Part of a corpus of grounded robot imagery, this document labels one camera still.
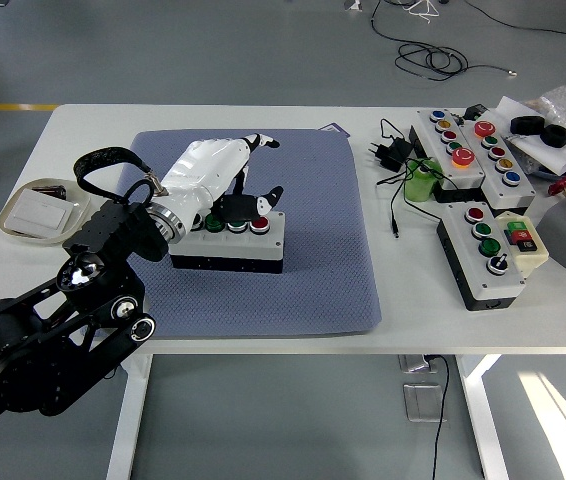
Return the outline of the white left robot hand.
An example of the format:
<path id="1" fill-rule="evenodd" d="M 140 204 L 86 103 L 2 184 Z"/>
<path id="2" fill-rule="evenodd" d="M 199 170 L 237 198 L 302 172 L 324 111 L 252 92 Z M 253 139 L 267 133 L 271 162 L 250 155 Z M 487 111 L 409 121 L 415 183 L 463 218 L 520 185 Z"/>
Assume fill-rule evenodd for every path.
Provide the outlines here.
<path id="1" fill-rule="evenodd" d="M 191 143 L 161 181 L 167 194 L 154 198 L 149 213 L 168 231 L 169 238 L 184 236 L 197 214 L 210 211 L 221 221 L 254 221 L 279 202 L 283 188 L 253 196 L 243 192 L 250 154 L 279 142 L 263 134 L 239 139 L 212 139 Z"/>

